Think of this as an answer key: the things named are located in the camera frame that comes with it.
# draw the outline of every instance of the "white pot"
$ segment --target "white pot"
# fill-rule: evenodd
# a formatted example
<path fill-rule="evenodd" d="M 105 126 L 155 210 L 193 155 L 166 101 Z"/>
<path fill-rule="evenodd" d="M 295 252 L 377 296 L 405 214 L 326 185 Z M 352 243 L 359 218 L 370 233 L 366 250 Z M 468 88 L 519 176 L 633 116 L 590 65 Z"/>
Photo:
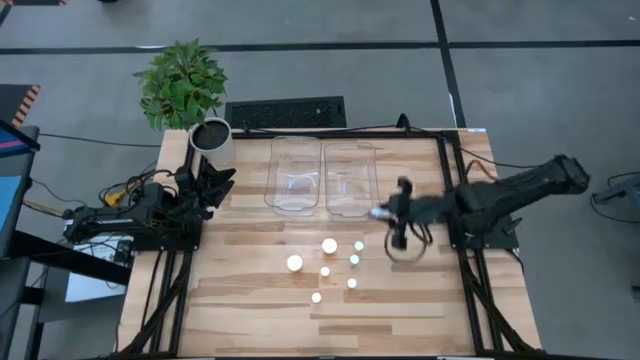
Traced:
<path fill-rule="evenodd" d="M 224 126 L 229 129 L 229 137 L 227 137 L 227 140 L 222 145 L 218 146 L 215 149 L 200 149 L 193 142 L 193 134 L 195 133 L 195 130 L 201 125 L 195 125 L 189 130 L 189 143 L 191 143 L 191 146 L 193 146 L 194 149 L 202 154 L 202 156 L 207 158 L 207 160 L 209 160 L 209 163 L 213 166 L 226 165 L 233 161 L 233 139 L 231 137 L 231 126 L 229 126 L 229 124 L 224 119 L 217 117 L 206 118 L 204 119 L 204 121 L 224 124 Z"/>

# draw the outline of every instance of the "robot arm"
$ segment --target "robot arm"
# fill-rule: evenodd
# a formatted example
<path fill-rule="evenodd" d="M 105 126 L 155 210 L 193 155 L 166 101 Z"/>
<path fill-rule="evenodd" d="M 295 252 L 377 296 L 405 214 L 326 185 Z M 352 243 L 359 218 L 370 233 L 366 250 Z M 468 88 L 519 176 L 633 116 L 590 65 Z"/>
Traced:
<path fill-rule="evenodd" d="M 393 231 L 392 246 L 406 250 L 407 225 L 413 231 L 414 224 L 426 228 L 454 216 L 467 236 L 482 236 L 501 218 L 549 195 L 584 193 L 589 179 L 576 159 L 564 155 L 493 183 L 461 184 L 443 197 L 425 195 L 411 199 L 411 182 L 399 178 L 400 193 L 373 209 L 371 215 L 388 221 Z"/>
<path fill-rule="evenodd" d="M 66 210 L 63 235 L 73 244 L 101 233 L 133 236 L 133 248 L 144 250 L 193 250 L 200 240 L 202 220 L 209 220 L 233 187 L 235 169 L 217 171 L 211 165 L 197 179 L 187 167 L 173 174 L 177 194 L 162 184 L 150 183 L 136 189 L 126 207 Z"/>

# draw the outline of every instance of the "computer screen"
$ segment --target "computer screen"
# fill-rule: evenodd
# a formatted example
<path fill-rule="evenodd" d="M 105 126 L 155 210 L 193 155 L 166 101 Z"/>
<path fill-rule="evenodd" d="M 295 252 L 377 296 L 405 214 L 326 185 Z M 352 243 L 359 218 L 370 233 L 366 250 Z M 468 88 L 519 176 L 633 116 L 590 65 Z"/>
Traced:
<path fill-rule="evenodd" d="M 40 144 L 13 125 L 0 120 L 0 158 L 36 152 Z"/>

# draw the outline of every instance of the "gray floor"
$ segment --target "gray floor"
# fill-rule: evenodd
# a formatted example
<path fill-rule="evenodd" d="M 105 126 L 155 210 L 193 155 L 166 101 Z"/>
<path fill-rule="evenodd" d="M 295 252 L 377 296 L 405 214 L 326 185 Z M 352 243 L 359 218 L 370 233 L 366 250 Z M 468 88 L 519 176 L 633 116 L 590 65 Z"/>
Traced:
<path fill-rule="evenodd" d="M 451 41 L 640 39 L 636 1 L 442 1 Z M 200 37 L 208 44 L 322 41 L 432 41 L 428 1 L 418 0 L 73 0 L 66 7 L 14 8 L 0 48 L 169 44 Z M 556 153 L 576 156 L 606 178 L 640 167 L 640 48 L 454 50 L 468 126 L 489 130 L 497 160 L 536 164 Z M 28 124 L 43 132 L 159 143 L 136 104 L 131 73 L 152 55 L 0 56 L 0 79 L 42 91 Z M 449 95 L 437 50 L 222 53 L 227 100 L 345 97 L 349 126 L 393 122 L 406 112 L 424 127 L 451 127 Z M 140 171 L 157 149 L 106 147 L 42 139 L 34 178 L 59 195 L 97 205 L 97 191 Z M 500 174 L 511 174 L 501 169 Z M 57 207 L 39 187 L 29 199 Z M 624 202 L 602 209 L 636 214 Z M 522 211 L 518 229 L 526 280 L 544 347 L 550 352 L 633 359 L 640 354 L 637 225 L 591 212 L 588 196 L 548 199 Z M 20 228 L 58 240 L 61 224 L 25 210 Z M 43 316 L 69 315 L 66 274 L 52 271 Z M 106 353 L 121 298 L 87 304 L 74 320 L 50 323 L 41 358 Z M 31 313 L 21 309 L 21 317 Z M 25 334 L 20 329 L 18 334 Z M 21 358 L 24 336 L 11 354 Z"/>

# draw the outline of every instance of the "orange striped tape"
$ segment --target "orange striped tape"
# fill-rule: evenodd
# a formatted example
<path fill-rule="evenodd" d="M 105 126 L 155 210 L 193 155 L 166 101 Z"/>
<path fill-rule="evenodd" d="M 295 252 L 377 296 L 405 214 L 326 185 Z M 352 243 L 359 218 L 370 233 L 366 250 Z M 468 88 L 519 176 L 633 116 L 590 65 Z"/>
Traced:
<path fill-rule="evenodd" d="M 36 101 L 36 97 L 38 97 L 38 93 L 40 92 L 40 86 L 34 85 L 27 91 L 27 94 L 22 99 L 22 104 L 18 108 L 16 115 L 13 117 L 11 123 L 15 127 L 20 127 L 24 124 L 24 121 L 27 119 L 27 114 L 33 105 L 33 102 Z"/>

